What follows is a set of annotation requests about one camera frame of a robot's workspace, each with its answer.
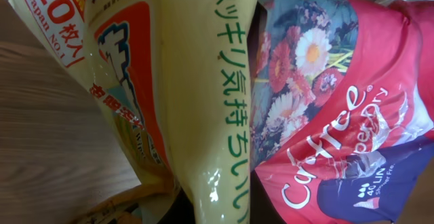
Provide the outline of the yellow wet wipes packet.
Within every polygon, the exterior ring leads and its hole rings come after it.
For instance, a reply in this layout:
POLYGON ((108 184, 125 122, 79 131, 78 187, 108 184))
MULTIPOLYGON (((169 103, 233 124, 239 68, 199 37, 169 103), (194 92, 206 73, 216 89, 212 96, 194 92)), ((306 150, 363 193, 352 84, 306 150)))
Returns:
POLYGON ((8 0, 96 100, 140 185, 78 223, 250 220, 248 32, 257 0, 8 0))

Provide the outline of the red Carefree liner pack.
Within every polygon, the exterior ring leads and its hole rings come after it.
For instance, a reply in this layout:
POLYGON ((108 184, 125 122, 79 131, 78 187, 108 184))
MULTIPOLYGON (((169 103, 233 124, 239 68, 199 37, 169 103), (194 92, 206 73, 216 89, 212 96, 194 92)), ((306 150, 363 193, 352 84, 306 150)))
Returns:
POLYGON ((252 168, 286 223, 398 220, 433 158, 433 0, 258 0, 252 168))

